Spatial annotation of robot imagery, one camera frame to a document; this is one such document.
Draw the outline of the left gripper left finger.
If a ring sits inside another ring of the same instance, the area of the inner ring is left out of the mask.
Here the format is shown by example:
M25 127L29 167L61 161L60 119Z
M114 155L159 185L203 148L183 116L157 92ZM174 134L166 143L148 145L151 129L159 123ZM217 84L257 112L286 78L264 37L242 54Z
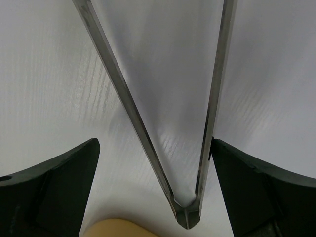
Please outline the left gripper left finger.
M0 178L2 237L77 237L100 144L92 138L47 161Z

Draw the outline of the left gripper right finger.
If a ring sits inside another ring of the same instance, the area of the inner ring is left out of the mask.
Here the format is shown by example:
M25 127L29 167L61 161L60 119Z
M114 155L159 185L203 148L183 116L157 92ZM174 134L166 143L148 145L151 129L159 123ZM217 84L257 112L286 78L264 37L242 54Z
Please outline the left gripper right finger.
M316 180L213 139L216 173L236 237L314 237Z

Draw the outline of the metal food tongs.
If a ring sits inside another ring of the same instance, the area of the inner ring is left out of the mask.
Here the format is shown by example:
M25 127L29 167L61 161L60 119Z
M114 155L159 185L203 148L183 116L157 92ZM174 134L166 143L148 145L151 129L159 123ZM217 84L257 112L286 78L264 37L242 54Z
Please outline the metal food tongs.
M177 223L201 219L235 0L74 5Z

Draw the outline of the yellow lunch box base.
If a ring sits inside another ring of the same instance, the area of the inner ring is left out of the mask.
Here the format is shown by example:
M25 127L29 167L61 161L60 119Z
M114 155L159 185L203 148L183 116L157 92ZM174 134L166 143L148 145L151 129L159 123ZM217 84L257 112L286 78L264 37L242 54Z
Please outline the yellow lunch box base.
M147 229L124 219L106 219L95 223L83 234L84 237L157 237Z

